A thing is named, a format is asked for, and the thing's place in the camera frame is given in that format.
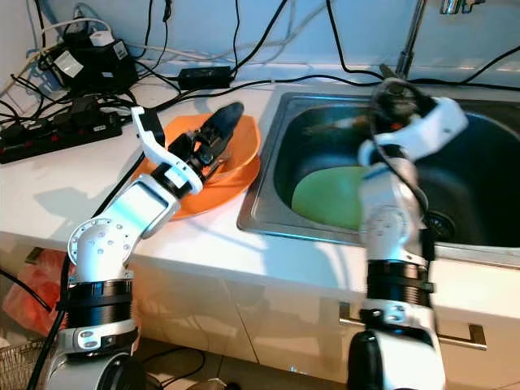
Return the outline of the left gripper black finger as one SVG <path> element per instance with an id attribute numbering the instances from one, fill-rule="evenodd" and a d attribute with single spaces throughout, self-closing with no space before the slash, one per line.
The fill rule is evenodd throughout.
<path id="1" fill-rule="evenodd" d="M 219 108 L 203 123 L 204 134 L 232 134 L 244 115 L 244 104 L 233 102 Z"/>
<path id="2" fill-rule="evenodd" d="M 244 107 L 222 107 L 207 120 L 207 142 L 210 152 L 223 152 L 244 115 Z"/>

